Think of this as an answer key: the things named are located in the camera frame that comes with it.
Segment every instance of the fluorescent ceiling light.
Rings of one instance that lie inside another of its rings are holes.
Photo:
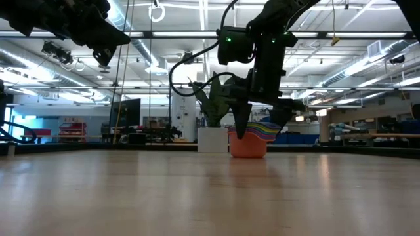
[[[405,36],[407,33],[404,32],[336,32],[335,36],[336,37],[342,37],[342,38],[346,38],[346,37],[395,37],[395,38],[400,38]],[[334,33],[327,33],[327,37],[334,37]]]
[[[366,87],[366,86],[372,85],[372,84],[374,84],[374,83],[376,83],[378,81],[379,81],[378,79],[371,79],[369,81],[366,81],[365,83],[359,84],[357,87],[358,88]]]
[[[143,37],[143,32],[124,32],[126,35],[130,37]]]
[[[3,81],[7,81],[10,82],[12,84],[16,84],[16,83],[36,83],[36,81],[34,81],[33,79],[28,79],[25,77],[22,77],[20,75],[17,75],[15,73],[11,73],[7,70],[4,70],[3,72],[0,72],[0,79],[2,79]]]
[[[36,78],[36,81],[39,82],[59,82],[59,80],[54,80],[54,75],[47,71],[44,68],[36,67],[31,69],[23,69],[23,68],[13,68],[16,71],[19,71],[20,73],[29,75],[30,77]]]
[[[322,102],[322,100],[321,100],[321,99],[317,99],[317,100],[315,100],[315,101],[311,102],[310,104],[311,104],[311,105],[316,105],[316,104],[320,104],[321,102]]]
[[[25,35],[19,31],[2,31],[0,37],[25,37]],[[55,35],[47,31],[33,31],[30,37],[55,37]]]
[[[339,100],[335,102],[335,104],[347,104],[347,103],[351,103],[355,101],[357,101],[357,98],[348,98],[348,99]]]
[[[413,78],[413,79],[406,79],[405,81],[401,81],[399,83],[394,84],[394,87],[404,87],[404,86],[413,85],[416,83],[420,83],[420,77]]]
[[[296,118],[295,118],[295,120],[296,120],[297,122],[300,122],[300,121],[304,121],[304,120],[305,120],[305,118],[304,118],[303,116],[300,116],[300,117],[296,117]]]
[[[157,67],[157,66],[150,66],[150,67],[146,68],[145,71],[147,73],[152,73],[152,74],[157,74],[157,75],[159,75],[159,74],[161,74],[161,75],[168,74],[168,70],[167,69],[163,69],[163,68],[160,68],[160,67]]]
[[[303,93],[301,93],[301,95],[299,95],[298,97],[294,97],[295,93],[293,93],[291,95],[291,97],[292,97],[292,99],[302,99],[302,98],[306,98],[307,96],[313,94],[314,92],[315,92],[314,90],[308,89],[308,90],[304,91]]]
[[[292,34],[296,37],[317,37],[318,33],[316,32],[292,32]]]
[[[21,92],[23,94],[27,94],[27,95],[31,95],[31,96],[37,96],[36,93],[34,93],[34,92],[32,92],[28,89],[24,89],[24,88],[20,88],[20,89],[9,88],[9,90],[13,91],[13,92]]]
[[[122,86],[123,81],[118,81],[118,84],[120,84],[120,86]],[[126,82],[124,82],[124,87],[125,86],[129,86],[129,87],[131,87],[131,86],[149,87],[149,84],[146,83],[145,81],[126,81]]]
[[[327,115],[327,110],[326,109],[322,109],[316,112],[316,116],[318,117],[323,117]]]
[[[180,32],[153,32],[156,37],[216,37],[216,32],[202,31],[180,31]]]
[[[264,5],[235,5],[237,9],[262,10]]]
[[[378,92],[378,93],[375,93],[375,94],[372,94],[372,95],[366,96],[364,99],[374,98],[374,97],[379,96],[379,95],[384,94],[384,93],[385,93],[385,92]]]
[[[92,102],[92,100],[76,94],[62,93],[60,97],[74,102]]]

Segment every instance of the light fixture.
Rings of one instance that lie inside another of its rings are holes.
[[[2,31],[0,37],[26,37],[19,31]],[[53,33],[47,31],[33,31],[30,37],[55,37]]]
[[[335,36],[340,38],[347,37],[360,37],[360,38],[376,38],[376,37],[388,37],[388,38],[401,38],[406,36],[405,32],[336,32]],[[327,33],[327,37],[334,37],[334,33]]]
[[[348,104],[355,101],[357,101],[357,98],[347,98],[347,99],[336,101],[335,104]]]
[[[216,37],[217,34],[215,31],[161,31],[161,32],[152,32],[152,35],[155,37]]]
[[[296,122],[301,122],[301,121],[304,121],[305,118],[303,116],[298,116],[298,117],[295,118],[295,120],[296,120]]]
[[[35,80],[33,79],[28,79],[25,77],[22,77],[20,75],[17,75],[15,73],[11,73],[7,70],[4,70],[3,72],[0,72],[0,79],[3,81],[7,81],[10,82],[12,84],[15,83],[30,83],[30,84],[38,84]]]
[[[32,91],[30,91],[28,89],[25,89],[25,88],[20,88],[20,89],[9,88],[9,90],[13,91],[13,92],[21,92],[23,94],[27,94],[27,95],[31,95],[31,96],[37,96],[37,94],[35,92],[32,92]]]
[[[327,110],[326,109],[322,109],[316,112],[316,116],[318,117],[323,117],[327,115]]]
[[[376,83],[378,81],[379,81],[379,79],[371,79],[369,81],[366,81],[364,83],[359,84],[357,87],[358,88],[366,87],[366,86],[372,85],[372,84],[374,84],[374,83]]]
[[[294,36],[296,37],[300,37],[300,38],[314,38],[318,36],[318,33],[316,32],[292,32],[294,34]]]
[[[31,62],[25,58],[17,56],[13,53],[7,52],[6,50],[0,49],[0,52],[10,56],[11,58],[20,61],[21,63],[25,64],[29,67],[29,69],[21,69],[21,68],[14,68],[17,71],[26,71],[27,74],[31,75],[32,77],[44,79],[44,80],[53,80],[54,75],[47,71],[46,69],[39,67],[38,64]]]
[[[413,85],[416,83],[420,83],[420,77],[416,77],[413,79],[406,79],[404,81],[401,81],[399,83],[395,83],[394,87],[404,87],[404,86],[408,86],[408,85]]]
[[[150,66],[150,67],[146,68],[145,71],[147,73],[152,73],[152,74],[156,74],[156,75],[167,75],[168,74],[167,69],[160,68],[160,67],[157,67],[157,66]]]
[[[92,100],[76,94],[62,93],[60,97],[74,102],[92,102]]]
[[[311,105],[316,105],[316,104],[320,104],[321,102],[322,102],[322,99],[317,99],[317,100],[311,102],[310,104]]]
[[[378,92],[378,93],[375,93],[375,94],[372,94],[372,95],[366,96],[364,99],[374,98],[374,97],[379,96],[379,95],[384,94],[384,93],[385,93],[385,92]]]
[[[130,37],[143,37],[144,36],[143,32],[131,31],[131,32],[124,32],[124,33]]]
[[[301,93],[300,95],[298,95],[298,97],[295,97],[295,93],[291,94],[291,98],[292,99],[302,99],[302,98],[306,98],[307,96],[313,94],[314,92],[327,92],[327,90],[324,89],[318,89],[318,90],[314,90],[314,89],[307,89],[306,91],[304,91],[303,93]]]

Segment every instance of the desk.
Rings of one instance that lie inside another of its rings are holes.
[[[420,134],[343,134],[342,140],[366,140],[368,146],[373,146],[376,138],[420,138]]]
[[[32,135],[21,135],[20,136],[23,140],[26,140],[26,138],[32,138]],[[37,135],[37,144],[41,144],[42,138],[102,138],[102,135],[93,135],[93,136],[87,136],[87,135]]]

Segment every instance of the black cable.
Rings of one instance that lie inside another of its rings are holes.
[[[223,28],[223,25],[224,25],[224,20],[226,19],[226,15],[228,14],[228,11],[232,8],[232,6],[233,5],[235,5],[235,3],[237,2],[238,0],[233,0],[228,6],[227,6],[227,8],[226,8],[226,10],[224,10],[224,12],[223,12],[223,16],[222,16],[222,21],[221,21],[221,23],[220,23],[220,28],[222,29]],[[185,63],[185,62],[187,62],[187,61],[189,61],[189,60],[191,60],[191,59],[194,59],[194,58],[196,58],[197,56],[200,56],[200,55],[202,55],[202,54],[205,54],[206,52],[208,52],[208,51],[210,51],[211,49],[214,49],[215,47],[217,47],[217,45],[219,45],[219,40],[215,43],[215,44],[213,44],[213,45],[211,45],[210,47],[208,47],[208,48],[206,48],[206,49],[203,49],[202,51],[200,51],[200,52],[197,52],[197,53],[195,53],[194,55],[192,55],[192,56],[190,56],[190,57],[188,57],[188,58],[185,58],[185,59],[183,59],[183,60],[181,60],[180,62],[177,62],[172,68],[171,68],[171,70],[169,71],[169,86],[173,89],[173,91],[176,93],[176,94],[178,94],[179,96],[184,96],[184,97],[189,97],[189,96],[194,96],[194,95],[196,95],[199,91],[201,91],[201,90],[203,90],[209,83],[211,83],[211,81],[212,80],[214,80],[214,79],[216,79],[217,77],[219,77],[219,76],[221,76],[221,75],[231,75],[231,76],[235,76],[235,74],[233,74],[233,73],[230,73],[230,72],[222,72],[222,73],[218,73],[217,75],[215,75],[215,76],[213,76],[212,78],[210,78],[209,80],[207,80],[207,82],[205,82],[197,91],[195,91],[195,92],[192,92],[192,93],[190,93],[190,94],[182,94],[182,93],[180,93],[176,88],[175,88],[175,86],[173,85],[173,82],[172,82],[172,74],[173,74],[173,72],[175,71],[175,69],[178,67],[178,66],[180,66],[181,64],[183,64],[183,63]]]
[[[4,123],[6,125],[10,125],[10,126],[14,126],[14,127],[18,127],[18,128],[22,128],[24,130],[27,130],[32,135],[32,139],[31,140],[29,140],[29,141],[23,141],[23,140],[20,140],[20,139],[17,139],[15,137],[11,136],[7,131],[5,131],[3,128],[0,127],[0,133],[2,135],[4,135],[6,138],[8,138],[9,140],[15,141],[15,142],[17,142],[19,144],[32,144],[32,143],[35,142],[35,139],[37,139],[37,134],[31,128],[28,128],[28,127],[25,127],[23,125],[19,125],[19,124],[13,123],[13,122],[8,122],[8,121],[4,121]]]
[[[238,0],[233,0],[231,3],[229,3],[228,7],[226,7],[226,9],[224,10],[222,21],[220,22],[220,29],[222,29],[224,26],[224,20],[226,19],[226,15],[228,14],[229,10],[233,7],[233,5],[235,5],[237,1]]]

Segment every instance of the cable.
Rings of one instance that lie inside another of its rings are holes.
[[[130,26],[133,24],[133,16],[134,16],[134,6],[131,9],[131,19],[130,19]],[[119,107],[118,107],[118,115],[117,115],[117,123],[115,124],[115,127],[118,127],[119,124],[119,118],[121,115],[121,107],[123,104],[123,94],[124,94],[124,83],[125,83],[125,74],[127,73],[127,64],[129,59],[129,50],[130,50],[130,43],[127,45],[127,52],[125,53],[125,65],[124,65],[124,74],[123,74],[123,84],[121,85],[121,99],[119,100]],[[121,135],[121,138],[119,139],[119,142],[121,143],[121,140],[123,139],[123,135]],[[117,142],[117,132],[114,132],[114,144]]]
[[[125,10],[125,15],[128,16],[129,13],[129,5],[130,5],[130,0],[127,1],[127,8]],[[123,32],[125,32],[125,26],[127,25],[127,21],[124,20],[124,25],[123,25]],[[108,137],[111,134],[111,121],[112,121],[112,110],[114,108],[114,99],[116,96],[116,92],[117,92],[117,85],[118,85],[118,72],[119,72],[119,63],[121,61],[121,51],[123,50],[122,46],[119,46],[119,54],[118,54],[118,62],[117,62],[117,73],[115,75],[115,83],[114,83],[114,92],[112,94],[112,100],[111,100],[111,109],[110,109],[110,121],[109,121],[109,129],[108,129]]]
[[[67,69],[67,68],[63,65],[63,63],[60,63],[60,66],[61,66],[61,68],[65,69],[66,71],[72,71],[72,70],[76,67],[76,65],[75,65],[75,66],[73,66],[71,69]]]
[[[14,142],[17,142],[19,144],[32,144],[32,143],[34,143],[35,139],[37,139],[37,134],[31,128],[28,128],[28,127],[25,127],[23,125],[19,125],[19,124],[13,123],[13,122],[8,122],[8,121],[3,121],[3,122],[6,125],[10,125],[10,126],[14,126],[14,127],[18,127],[18,128],[22,128],[24,130],[27,130],[32,135],[32,139],[31,140],[23,141],[23,140],[20,140],[20,139],[17,139],[15,137],[11,136],[7,131],[5,131],[3,128],[0,127],[0,133],[2,135],[4,135],[6,138],[8,138],[8,139],[10,139],[10,140],[12,140]]]
[[[173,74],[173,72],[175,71],[175,69],[178,67],[178,66],[180,66],[181,64],[183,64],[183,63],[185,63],[185,62],[187,62],[187,61],[189,61],[189,60],[191,60],[191,59],[193,59],[193,58],[196,58],[197,56],[200,56],[200,55],[202,55],[202,54],[204,54],[204,53],[206,53],[206,52],[208,52],[208,51],[210,51],[211,49],[213,49],[213,48],[215,48],[215,47],[217,47],[217,45],[219,45],[219,41],[217,41],[215,44],[213,44],[213,45],[211,45],[210,47],[208,47],[208,48],[206,48],[206,49],[204,49],[204,50],[202,50],[201,52],[197,52],[197,53],[195,53],[194,55],[192,55],[192,56],[190,56],[190,57],[188,57],[188,58],[185,58],[185,59],[183,59],[183,60],[181,60],[181,61],[179,61],[179,62],[177,62],[172,68],[171,68],[171,70],[169,71],[169,86],[174,90],[174,92],[176,93],[176,94],[178,94],[178,95],[180,95],[180,96],[194,96],[194,95],[196,95],[197,94],[197,92],[199,92],[200,90],[202,90],[202,89],[204,89],[204,87],[205,86],[207,86],[210,82],[211,82],[211,80],[212,79],[214,79],[214,77],[212,77],[212,78],[210,78],[202,87],[200,87],[199,88],[199,90],[197,90],[197,91],[195,91],[195,92],[193,92],[193,93],[191,93],[191,94],[182,94],[182,93],[180,93],[176,88],[175,88],[175,86],[173,85],[173,82],[172,82],[172,74]]]
[[[233,0],[231,3],[229,3],[229,5],[228,5],[228,7],[224,10],[224,12],[223,12],[223,16],[222,16],[222,20],[221,20],[221,22],[220,22],[220,28],[222,29],[223,28],[223,25],[224,25],[224,21],[225,21],[225,19],[226,19],[226,15],[228,14],[228,12],[229,12],[229,10],[232,8],[232,6],[233,5],[235,5],[235,3],[237,2],[238,0]],[[219,45],[219,40],[215,43],[215,44],[213,44],[213,45],[211,45],[210,47],[208,47],[208,48],[206,48],[206,49],[203,49],[202,51],[200,51],[200,52],[197,52],[197,53],[195,53],[194,55],[192,55],[192,56],[190,56],[190,57],[188,57],[188,58],[185,58],[185,59],[183,59],[183,60],[181,60],[180,62],[177,62],[172,68],[171,68],[171,70],[169,71],[169,86],[173,89],[173,91],[176,93],[176,94],[178,94],[179,96],[183,96],[183,97],[189,97],[189,96],[194,96],[194,95],[196,95],[199,91],[201,91],[201,90],[203,90],[209,83],[211,83],[211,81],[212,80],[214,80],[214,79],[216,79],[217,77],[219,77],[219,76],[221,76],[221,75],[231,75],[231,76],[235,76],[235,74],[233,74],[233,73],[230,73],[230,72],[223,72],[223,73],[219,73],[219,74],[217,74],[217,75],[215,75],[215,76],[213,76],[212,78],[210,78],[209,80],[207,80],[207,82],[205,82],[204,84],[203,84],[203,86],[201,86],[197,91],[195,91],[195,92],[192,92],[192,93],[190,93],[190,94],[183,94],[183,93],[181,93],[181,92],[179,92],[176,88],[175,88],[175,86],[173,85],[173,82],[172,82],[172,74],[173,74],[173,72],[175,71],[175,69],[178,67],[178,66],[180,66],[181,64],[183,64],[183,63],[185,63],[185,62],[187,62],[187,61],[189,61],[189,60],[191,60],[191,59],[193,59],[193,58],[196,58],[197,56],[200,56],[200,55],[202,55],[202,54],[205,54],[206,52],[209,52],[210,50],[212,50],[212,49],[214,49],[215,47],[217,47],[217,45]]]
[[[226,7],[226,9],[224,10],[222,21],[220,22],[220,29],[222,29],[224,26],[224,20],[226,19],[226,15],[228,14],[229,10],[233,7],[233,5],[235,5],[237,1],[238,0],[233,0],[231,3],[229,3],[228,7]]]
[[[404,91],[401,91],[402,97],[404,98],[405,101],[408,101],[406,98],[406,95],[404,94]],[[414,113],[413,113],[413,104],[411,102],[409,102],[409,111],[411,113],[411,117],[414,120]]]
[[[334,5],[334,0],[332,0],[332,4],[333,4],[333,33],[334,33],[334,37],[335,37],[335,5]]]

